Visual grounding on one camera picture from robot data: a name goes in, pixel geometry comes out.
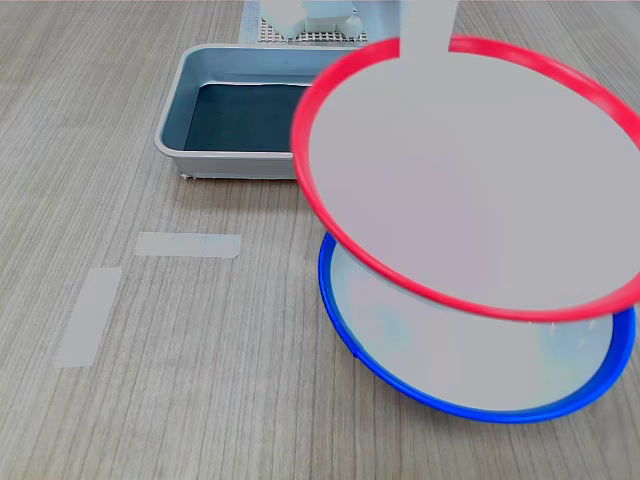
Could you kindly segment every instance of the white object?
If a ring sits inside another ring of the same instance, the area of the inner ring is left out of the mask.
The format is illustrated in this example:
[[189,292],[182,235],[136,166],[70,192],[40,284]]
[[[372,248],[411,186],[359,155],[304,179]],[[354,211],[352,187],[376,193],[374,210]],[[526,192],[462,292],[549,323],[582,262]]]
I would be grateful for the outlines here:
[[89,270],[58,347],[55,368],[93,365],[121,276],[122,267]]
[[364,31],[367,33],[367,40],[378,42],[398,37],[406,3],[407,0],[354,1],[356,13],[362,20]]
[[567,87],[448,53],[455,3],[412,2],[402,57],[322,106],[322,202],[384,265],[459,299],[546,310],[612,293],[640,271],[638,148]]
[[304,30],[309,33],[333,33],[336,31],[336,24],[307,18]]
[[364,28],[360,18],[356,15],[352,15],[346,22],[336,25],[336,31],[340,32],[347,38],[358,38],[358,36],[364,31]]
[[295,38],[305,28],[306,10],[298,0],[260,0],[260,15],[285,38]]
[[468,408],[515,411],[560,400],[598,371],[613,320],[499,321],[434,307],[389,284],[336,245],[336,305],[361,347],[415,389]]
[[346,0],[303,0],[302,6],[307,11],[307,18],[327,23],[338,23],[353,15],[353,2]]

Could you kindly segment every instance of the stacked plates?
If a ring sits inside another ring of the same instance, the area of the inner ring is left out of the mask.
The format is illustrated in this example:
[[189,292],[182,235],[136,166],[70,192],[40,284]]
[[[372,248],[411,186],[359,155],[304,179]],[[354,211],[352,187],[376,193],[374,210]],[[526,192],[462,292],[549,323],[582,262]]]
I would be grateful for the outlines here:
[[354,355],[418,401],[548,420],[602,395],[633,349],[640,119],[534,52],[462,36],[451,51],[478,66],[462,106],[412,102],[429,83],[394,77],[398,39],[344,57],[301,100],[292,152],[330,232],[323,299]]

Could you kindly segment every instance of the white handle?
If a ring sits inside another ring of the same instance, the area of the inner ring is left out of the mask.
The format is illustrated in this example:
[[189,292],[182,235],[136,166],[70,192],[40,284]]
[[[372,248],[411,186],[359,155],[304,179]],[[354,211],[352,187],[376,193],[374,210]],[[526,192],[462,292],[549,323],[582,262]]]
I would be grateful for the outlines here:
[[449,52],[458,0],[411,0],[402,27],[402,60],[437,68]]

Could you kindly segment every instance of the table surface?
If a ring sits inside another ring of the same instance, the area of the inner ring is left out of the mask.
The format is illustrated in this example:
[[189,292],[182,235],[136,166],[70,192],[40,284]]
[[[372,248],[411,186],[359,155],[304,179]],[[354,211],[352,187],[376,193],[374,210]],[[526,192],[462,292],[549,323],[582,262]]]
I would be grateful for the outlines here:
[[[184,180],[155,150],[181,54],[236,42],[243,7],[0,2],[0,478],[640,478],[637,349],[567,418],[430,410],[333,331],[324,229],[294,182]],[[456,31],[547,53],[640,111],[639,25],[632,2],[488,2]],[[140,231],[240,234],[242,251],[136,257]],[[102,266],[124,273],[96,362],[55,369]]]

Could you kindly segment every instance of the white disc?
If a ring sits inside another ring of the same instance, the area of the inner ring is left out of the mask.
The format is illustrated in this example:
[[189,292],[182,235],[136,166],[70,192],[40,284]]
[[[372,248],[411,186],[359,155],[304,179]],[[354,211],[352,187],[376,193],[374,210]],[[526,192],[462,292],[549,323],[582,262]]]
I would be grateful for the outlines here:
[[411,387],[467,408],[548,405],[586,384],[611,344],[613,320],[509,322],[408,295],[336,245],[332,293],[353,338]]
[[326,100],[309,156],[337,224],[399,274],[491,307],[575,307],[629,282],[640,154],[627,134],[537,72],[450,57],[447,85],[391,60]]

